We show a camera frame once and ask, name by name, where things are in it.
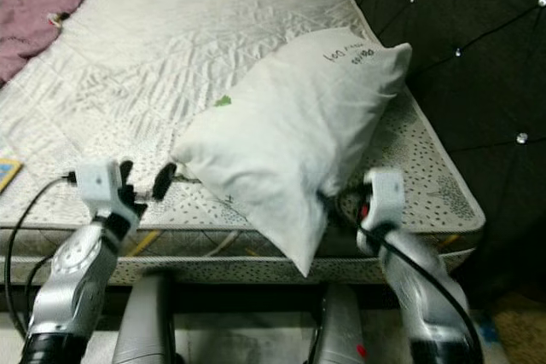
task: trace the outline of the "black tufted headboard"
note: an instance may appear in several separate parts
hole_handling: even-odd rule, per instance
[[[408,86],[488,219],[462,277],[500,289],[514,241],[546,231],[546,0],[356,1],[384,45],[413,46]],[[520,269],[540,265],[546,247]]]

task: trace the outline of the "mattress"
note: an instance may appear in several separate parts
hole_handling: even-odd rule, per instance
[[[341,26],[377,41],[353,0],[85,0],[51,47],[0,90],[0,158],[24,163],[0,194],[1,243],[34,194],[82,159],[131,159],[130,182],[150,189],[177,133],[256,61],[301,34]],[[484,214],[407,90],[387,108],[351,184],[378,165],[404,171],[404,226],[441,248],[450,267],[464,260]],[[18,233],[14,281],[88,221],[74,188],[52,188]],[[206,256],[228,235],[235,239]],[[157,267],[197,282],[382,281],[355,235],[331,221],[304,279],[229,204],[177,180],[126,241],[123,255],[149,243],[120,259],[112,283]]]

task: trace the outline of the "black cable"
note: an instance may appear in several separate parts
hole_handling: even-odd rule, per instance
[[[20,317],[17,315],[17,312],[15,311],[14,307],[14,299],[13,295],[11,293],[11,256],[14,250],[14,242],[15,242],[15,236],[17,235],[17,232],[19,231],[20,227],[22,226],[23,222],[25,221],[26,216],[29,214],[33,206],[35,206],[36,202],[38,202],[38,199],[52,186],[56,185],[56,183],[64,181],[67,179],[67,176],[62,176],[60,178],[55,179],[54,181],[49,182],[47,185],[45,185],[34,197],[34,199],[31,201],[31,203],[28,205],[28,207],[25,209],[21,217],[19,218],[19,221],[15,225],[14,229],[11,231],[11,235],[9,236],[8,241],[8,250],[6,251],[6,257],[5,262],[3,265],[3,277],[4,277],[4,291],[6,293],[6,304],[8,306],[8,312],[9,312],[9,318],[14,323],[15,330],[20,334],[20,336],[25,339],[26,336],[26,323],[21,322]]]
[[[28,277],[26,278],[25,283],[25,311],[24,311],[24,319],[27,327],[30,325],[31,321],[31,288],[32,288],[32,281],[34,280],[34,276],[36,273],[44,266],[52,257],[54,253],[43,257],[38,263],[34,265],[31,272],[28,274]]]
[[[418,272],[421,276],[423,276],[431,285],[433,285],[436,290],[444,296],[444,298],[451,304],[453,309],[461,316],[462,321],[464,322],[465,327],[468,330],[468,334],[470,335],[470,349],[473,354],[473,358],[470,361],[472,364],[483,364],[484,363],[484,353],[481,349],[481,344],[479,342],[479,336],[476,332],[476,329],[474,327],[474,324],[472,323],[472,320],[468,316],[467,311],[459,304],[459,302],[451,295],[451,293],[445,288],[442,283],[440,283],[432,274],[430,274],[426,269],[424,269],[419,263],[415,262],[411,257],[406,255],[403,251],[398,249],[396,246],[390,244],[386,241],[386,239],[382,236],[376,235],[373,232],[370,232],[365,229],[361,229],[360,224],[356,223],[355,221],[352,221],[342,210],[340,206],[340,199],[345,196],[348,193],[355,193],[358,190],[358,188],[349,188],[346,190],[345,193],[341,193],[337,200],[335,201],[335,208],[336,212],[338,213],[338,216],[344,220],[346,223],[351,225],[356,225],[357,230],[363,232],[368,238],[374,240],[376,243],[381,243],[381,246],[385,247],[388,251],[391,253],[394,253],[396,256],[400,257],[402,260],[404,260],[411,268],[413,268],[416,272]]]

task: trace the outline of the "yellow book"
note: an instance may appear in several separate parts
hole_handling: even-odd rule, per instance
[[[8,186],[23,164],[13,159],[0,158],[0,193]]]

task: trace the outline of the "pillow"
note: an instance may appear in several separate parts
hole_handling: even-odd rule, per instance
[[[318,194],[344,186],[410,57],[348,27],[295,38],[196,115],[171,155],[307,276],[326,226]]]

